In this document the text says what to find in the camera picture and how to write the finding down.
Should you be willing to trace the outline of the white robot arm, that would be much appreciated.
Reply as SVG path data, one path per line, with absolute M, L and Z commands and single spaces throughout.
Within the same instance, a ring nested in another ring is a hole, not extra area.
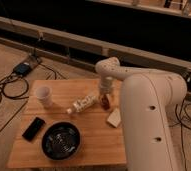
M 179 171 L 168 126 L 166 108 L 184 100 L 187 84 L 173 72 L 124 67 L 116 57 L 95 65 L 99 91 L 122 82 L 119 108 L 128 171 Z

